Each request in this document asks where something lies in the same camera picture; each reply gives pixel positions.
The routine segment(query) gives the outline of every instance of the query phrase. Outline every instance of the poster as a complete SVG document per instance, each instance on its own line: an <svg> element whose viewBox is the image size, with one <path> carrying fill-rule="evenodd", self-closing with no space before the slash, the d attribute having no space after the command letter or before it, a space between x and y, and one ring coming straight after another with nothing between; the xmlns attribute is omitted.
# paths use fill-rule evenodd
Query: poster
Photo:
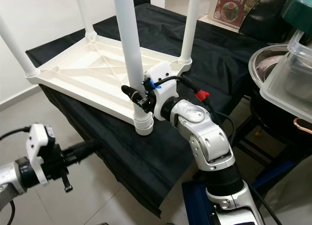
<svg viewBox="0 0 312 225"><path fill-rule="evenodd" d="M214 19L239 28L258 0L218 0Z"/></svg>

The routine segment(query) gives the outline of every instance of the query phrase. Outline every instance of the blue tape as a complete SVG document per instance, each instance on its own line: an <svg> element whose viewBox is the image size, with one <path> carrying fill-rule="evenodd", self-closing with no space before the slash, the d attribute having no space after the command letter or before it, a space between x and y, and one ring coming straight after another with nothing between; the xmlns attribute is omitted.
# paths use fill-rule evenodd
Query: blue tape
<svg viewBox="0 0 312 225"><path fill-rule="evenodd" d="M160 85L155 86L154 82L153 82L153 81L151 81L151 80L150 80L150 83L151 83L151 86L152 86L152 88L153 88L153 89L155 89L155 88L161 88L161 86L160 86Z"/></svg>

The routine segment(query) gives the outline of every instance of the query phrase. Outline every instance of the white plastic tube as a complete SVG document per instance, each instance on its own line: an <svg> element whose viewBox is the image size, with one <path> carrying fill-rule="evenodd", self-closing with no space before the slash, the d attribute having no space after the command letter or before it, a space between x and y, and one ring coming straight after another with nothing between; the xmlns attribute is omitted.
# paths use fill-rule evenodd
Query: white plastic tube
<svg viewBox="0 0 312 225"><path fill-rule="evenodd" d="M84 2L84 0L77 0L78 3L78 7L82 16L82 20L84 23L84 28L86 30L86 37L87 38L93 38L94 36L97 35L97 33L95 32L92 22L90 20L90 16L88 15L88 11L86 8L86 4Z"/></svg>
<svg viewBox="0 0 312 225"><path fill-rule="evenodd" d="M129 84L140 94L145 94L141 84L144 80L137 21L133 0L114 0L119 34L125 57ZM153 130L154 120L134 104L134 125L140 135L148 135Z"/></svg>
<svg viewBox="0 0 312 225"><path fill-rule="evenodd" d="M190 0L189 2L183 37L183 45L181 50L181 56L179 57L179 62L181 64L192 63L191 52L193 47L199 4L200 0Z"/></svg>
<svg viewBox="0 0 312 225"><path fill-rule="evenodd" d="M8 28L6 22L0 15L0 35L8 48L13 53L14 57L18 60L19 64L25 72L25 77L32 78L40 73L39 69L35 68L33 63L27 57L26 53L21 50L16 39L13 37L10 29Z"/></svg>

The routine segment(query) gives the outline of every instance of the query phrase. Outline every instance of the blue base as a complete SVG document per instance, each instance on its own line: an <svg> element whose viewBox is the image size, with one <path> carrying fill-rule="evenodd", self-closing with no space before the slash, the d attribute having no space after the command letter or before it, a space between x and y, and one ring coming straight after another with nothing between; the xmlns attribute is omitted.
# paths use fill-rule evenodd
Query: blue base
<svg viewBox="0 0 312 225"><path fill-rule="evenodd" d="M203 182L193 181L182 184L184 203L189 225L212 225L214 207L206 195Z"/></svg>

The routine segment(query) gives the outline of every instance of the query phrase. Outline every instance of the metal bowl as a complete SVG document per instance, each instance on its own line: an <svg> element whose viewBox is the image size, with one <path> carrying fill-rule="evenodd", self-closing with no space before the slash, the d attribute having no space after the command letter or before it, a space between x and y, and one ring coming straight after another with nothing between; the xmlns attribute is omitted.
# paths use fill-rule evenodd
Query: metal bowl
<svg viewBox="0 0 312 225"><path fill-rule="evenodd" d="M288 53L287 44L280 44L261 48L251 56L248 64L249 73L259 88L286 53Z"/></svg>

